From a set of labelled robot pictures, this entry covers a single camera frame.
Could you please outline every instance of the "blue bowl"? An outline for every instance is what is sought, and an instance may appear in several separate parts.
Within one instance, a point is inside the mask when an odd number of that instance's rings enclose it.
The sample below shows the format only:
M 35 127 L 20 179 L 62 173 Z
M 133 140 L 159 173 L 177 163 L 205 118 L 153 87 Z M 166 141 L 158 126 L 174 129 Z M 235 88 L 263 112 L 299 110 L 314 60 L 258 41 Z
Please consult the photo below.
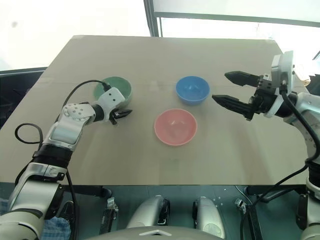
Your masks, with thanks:
M 175 91 L 183 103 L 198 105 L 209 96 L 210 87 L 201 77 L 185 76 L 176 83 Z

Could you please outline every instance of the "metal frame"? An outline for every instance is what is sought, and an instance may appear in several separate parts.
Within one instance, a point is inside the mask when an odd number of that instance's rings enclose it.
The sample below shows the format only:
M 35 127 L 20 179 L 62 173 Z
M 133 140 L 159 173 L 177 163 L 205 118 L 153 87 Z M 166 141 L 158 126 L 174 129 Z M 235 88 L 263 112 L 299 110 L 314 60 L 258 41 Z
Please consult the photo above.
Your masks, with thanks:
M 26 69 L 15 69 L 15 70 L 5 70 L 0 71 L 0 77 L 7 77 L 12 75 L 21 75 L 21 74 L 31 74 L 31 73 L 43 73 L 47 67 L 34 67 Z
M 244 188 L 244 192 L 249 196 L 259 196 L 259 195 L 263 194 L 265 191 L 269 190 L 271 187 L 272 187 L 272 185 L 250 185 L 250 186 L 247 186 Z M 305 193 L 306 192 L 306 185 L 305 184 L 280 185 L 278 187 L 275 187 L 274 190 L 270 194 L 265 196 L 265 199 L 269 199 L 269 197 L 271 197 L 271 196 L 276 198 L 275 192 L 278 193 L 278 192 L 282 192 L 282 191 L 287 191 L 287 193 L 288 193 L 292 190 L 295 190 L 298 194 Z
M 319 56 L 320 56 L 320 51 L 318 51 L 318 53 L 314 56 L 312 60 L 317 60 Z
M 100 198 L 110 198 L 111 191 L 104 186 L 97 185 L 73 185 L 74 192 L 77 194 L 90 195 Z M 64 185 L 64 190 L 70 192 L 69 185 Z
M 143 0 L 146 21 L 148 23 L 151 37 L 159 37 L 157 18 L 155 17 L 154 1 Z
M 256 23 L 272 23 L 272 24 L 287 24 L 306 27 L 320 28 L 320 22 L 303 21 L 293 19 L 258 17 L 258 16 L 239 16 L 239 15 L 221 15 L 221 14 L 201 14 L 201 13 L 185 13 L 185 12 L 160 12 L 154 10 L 154 0 L 143 0 L 147 24 L 150 35 L 159 37 L 159 32 L 162 35 L 161 18 L 180 18 L 180 19 L 203 19 L 203 20 L 224 20 L 224 21 L 239 21 L 239 22 L 256 22 Z

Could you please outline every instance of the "pink bowl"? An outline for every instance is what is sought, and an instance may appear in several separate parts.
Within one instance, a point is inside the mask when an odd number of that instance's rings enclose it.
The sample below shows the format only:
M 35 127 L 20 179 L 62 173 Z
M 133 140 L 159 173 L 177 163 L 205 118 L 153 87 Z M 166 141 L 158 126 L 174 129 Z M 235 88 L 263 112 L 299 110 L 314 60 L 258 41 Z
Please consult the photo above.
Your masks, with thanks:
M 180 146 L 191 141 L 197 132 L 197 121 L 188 111 L 173 108 L 161 113 L 154 122 L 156 136 L 165 144 Z

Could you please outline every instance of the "green bowl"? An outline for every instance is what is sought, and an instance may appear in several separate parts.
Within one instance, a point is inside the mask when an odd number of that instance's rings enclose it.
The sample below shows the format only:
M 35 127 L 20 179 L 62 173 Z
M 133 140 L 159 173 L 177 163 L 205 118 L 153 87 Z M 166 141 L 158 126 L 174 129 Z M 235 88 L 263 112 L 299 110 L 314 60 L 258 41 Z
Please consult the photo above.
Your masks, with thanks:
M 122 93 L 122 95 L 124 96 L 125 101 L 119 105 L 119 108 L 125 108 L 130 103 L 132 98 L 132 87 L 128 80 L 119 76 L 111 76 L 103 79 L 102 82 L 109 84 L 111 87 L 115 87 L 119 89 L 120 93 Z M 104 92 L 105 91 L 104 91 L 104 88 L 102 87 L 102 84 L 99 83 L 93 91 L 95 100 L 98 100 L 98 98 Z

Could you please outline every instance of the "floor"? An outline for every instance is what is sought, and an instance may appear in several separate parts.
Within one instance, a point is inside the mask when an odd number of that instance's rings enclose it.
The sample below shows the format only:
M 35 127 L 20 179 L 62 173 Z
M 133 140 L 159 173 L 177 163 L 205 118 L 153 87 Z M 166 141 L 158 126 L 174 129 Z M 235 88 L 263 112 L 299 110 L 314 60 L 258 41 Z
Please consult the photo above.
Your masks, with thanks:
M 0 183 L 0 198 L 7 199 L 14 185 Z M 192 205 L 193 201 L 206 196 L 212 199 L 219 209 L 226 232 L 226 239 L 238 240 L 241 215 L 234 202 L 243 196 L 233 185 L 161 185 L 161 186 L 105 186 L 115 197 L 119 207 L 119 214 L 112 229 L 124 229 L 137 207 L 148 197 L 160 194 L 170 200 L 171 212 L 169 225 L 193 227 Z M 259 203 L 257 214 L 264 240 L 274 239 L 300 239 L 301 230 L 295 223 L 295 211 L 298 194 L 289 192 L 272 202 Z M 64 201 L 70 200 L 69 193 L 64 195 Z M 79 239 L 83 240 L 99 234 L 102 213 L 106 199 L 77 194 L 80 205 Z M 250 239 L 248 226 L 245 225 L 246 239 Z

